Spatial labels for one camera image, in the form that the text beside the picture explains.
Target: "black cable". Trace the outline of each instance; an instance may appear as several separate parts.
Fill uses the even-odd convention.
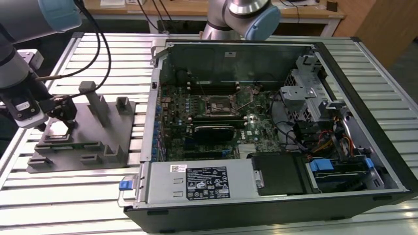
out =
[[[300,14],[299,14],[299,6],[296,6],[291,1],[289,1],[289,4],[291,5],[287,5],[281,0],[280,0],[281,4],[284,6],[293,6],[296,8],[296,13],[297,13],[297,23],[300,22]]]
[[[159,3],[161,4],[161,6],[163,6],[163,8],[164,8],[164,11],[165,11],[165,13],[167,13],[168,19],[172,21],[171,15],[169,15],[169,13],[168,13],[168,11],[167,11],[167,8],[165,8],[165,5],[164,5],[163,1],[159,0]]]
[[[86,20],[89,21],[89,23],[90,23],[90,25],[92,25],[92,28],[93,28],[93,30],[94,30],[96,35],[98,35],[98,34],[101,35],[102,42],[104,42],[104,45],[105,45],[106,55],[108,55],[108,67],[106,67],[106,72],[105,72],[104,78],[102,78],[100,84],[96,86],[94,89],[92,89],[92,90],[89,90],[89,91],[80,92],[80,93],[73,94],[73,95],[69,95],[69,96],[64,97],[64,98],[60,100],[60,102],[62,102],[62,101],[65,101],[65,100],[68,100],[68,99],[73,99],[74,97],[82,96],[82,95],[85,95],[85,94],[88,94],[88,93],[92,93],[92,92],[97,91],[97,90],[100,89],[100,87],[102,86],[102,84],[105,83],[106,78],[109,77],[109,74],[110,74],[110,69],[112,69],[110,48],[109,48],[109,44],[108,44],[108,42],[106,42],[104,33],[102,33],[102,31],[101,31],[101,29],[100,29],[100,27],[98,27],[98,24],[97,24],[96,20],[93,19],[92,15],[90,15],[90,13],[88,12],[88,10],[86,10],[85,7],[82,6],[82,4],[80,4],[80,0],[74,0],[73,2],[74,2],[74,4],[76,4],[77,8],[80,9],[80,11],[82,12],[82,14],[84,14]]]
[[[289,121],[279,121],[277,123],[275,123],[273,120],[272,120],[272,104],[273,104],[275,99],[276,99],[276,97],[277,97],[277,95],[279,95],[279,92],[280,92],[280,90],[276,91],[276,93],[275,93],[275,95],[273,95],[273,97],[272,97],[271,104],[269,104],[269,119],[271,119],[271,122],[273,123],[273,126],[275,126],[276,130],[297,145],[300,151],[304,152],[304,153],[309,153],[309,150],[301,145],[301,143],[299,143],[299,141],[297,141],[293,137],[291,137],[291,136],[276,126],[276,125],[277,125],[279,123],[281,123],[281,122],[283,122],[283,123],[291,123],[291,122],[289,122]]]
[[[136,2],[137,2],[138,7],[141,8],[142,15],[144,15],[144,17],[145,17],[148,23],[150,24],[150,26],[154,28],[154,30],[156,30],[159,33],[163,33],[163,32],[157,29],[157,27],[152,24],[152,22],[150,22],[150,20],[149,20],[149,17],[148,17],[148,15],[146,15],[145,11],[144,11],[142,5],[141,5],[141,3],[138,2],[138,0],[136,0]]]
[[[167,32],[167,28],[165,28],[165,25],[164,25],[164,19],[163,19],[161,13],[159,12],[159,9],[156,7],[154,0],[152,0],[152,3],[153,3],[153,7],[156,9],[157,15],[159,15],[159,19],[161,20],[161,25],[163,25],[164,32]]]
[[[84,8],[84,2],[81,0],[73,0],[74,4],[78,5],[80,7]],[[96,54],[90,60],[90,62],[84,66],[84,68],[78,69],[77,71],[65,74],[65,75],[57,75],[57,76],[46,76],[46,77],[38,77],[36,78],[37,81],[50,81],[50,80],[57,80],[65,77],[72,77],[74,75],[77,75],[78,73],[84,72],[90,66],[92,64],[96,62],[98,54],[100,54],[100,47],[101,47],[101,42],[100,42],[100,37],[98,37],[98,33],[96,32],[96,38],[97,38],[97,51]]]
[[[161,4],[161,6],[163,6],[163,8],[164,8],[164,11],[165,11],[165,14],[167,14],[167,16],[168,16],[168,19],[169,19],[168,24],[169,24],[171,28],[172,28],[172,31],[173,31],[173,33],[177,33],[175,21],[173,21],[172,18],[171,18],[171,15],[169,15],[169,13],[168,13],[168,11],[167,11],[165,5],[164,5],[164,3],[163,3],[161,0],[159,0],[159,3]]]

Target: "slotted aluminum surface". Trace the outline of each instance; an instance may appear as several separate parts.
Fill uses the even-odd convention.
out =
[[[29,130],[17,135],[16,149],[1,160],[2,163],[5,158],[9,161],[0,177],[0,186],[4,183],[0,191],[0,231],[4,234],[145,234],[117,207],[117,188],[121,178],[137,172],[150,79],[149,46],[157,38],[163,36],[106,34],[114,62],[110,77],[98,93],[105,95],[106,101],[114,101],[122,95],[137,103],[129,168],[28,174],[26,162],[41,133]],[[197,39],[197,36],[181,35],[172,38]],[[418,175],[416,106],[386,71],[375,66],[376,62],[370,54],[363,53],[366,50],[360,50],[360,44],[348,38],[272,37],[269,40],[324,42],[403,159]],[[54,72],[66,74],[81,68],[92,59],[94,47],[92,34],[85,34],[81,39],[72,39]],[[106,55],[101,49],[92,68],[76,77],[53,82],[50,93],[76,93],[84,80],[98,83],[105,66]],[[76,98],[76,102],[85,102],[85,98]],[[125,200],[132,198],[132,193],[124,195]],[[352,219],[185,234],[418,234],[416,218],[418,200],[410,200],[375,208]]]

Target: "white paper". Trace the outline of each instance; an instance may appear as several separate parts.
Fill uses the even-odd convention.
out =
[[[297,1],[297,2],[288,2],[285,0],[273,0],[271,2],[272,5],[275,5],[280,10],[295,8],[295,6],[313,6],[317,5],[315,0],[304,0],[304,1]]]
[[[100,0],[100,8],[124,8],[124,0]]]

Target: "barcode sticker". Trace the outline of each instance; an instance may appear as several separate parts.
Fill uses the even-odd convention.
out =
[[[176,173],[176,172],[185,172],[187,165],[169,165],[169,172]]]

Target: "floor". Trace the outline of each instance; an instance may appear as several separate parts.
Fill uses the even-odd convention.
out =
[[[390,67],[388,72],[418,103],[418,39],[410,44],[395,64]]]
[[[168,25],[168,30],[172,33],[199,33],[204,28],[204,22],[181,22],[176,21]],[[145,21],[112,21],[100,20],[98,25],[101,30],[108,33],[149,33],[148,25]],[[82,23],[81,27],[64,33],[54,34],[41,39],[32,40],[29,42],[16,45],[17,49],[36,48],[42,54],[45,60],[37,74],[40,76],[48,76],[54,67],[56,61],[60,58],[61,52],[66,46],[73,32],[92,32],[92,28],[86,22]],[[388,69],[388,72],[396,79],[398,83],[418,103],[418,41],[411,43],[403,55],[399,57],[395,64]],[[8,140],[13,137],[16,128],[9,124],[8,120],[0,117],[0,126],[10,127],[6,130],[1,128],[0,131],[0,157]]]

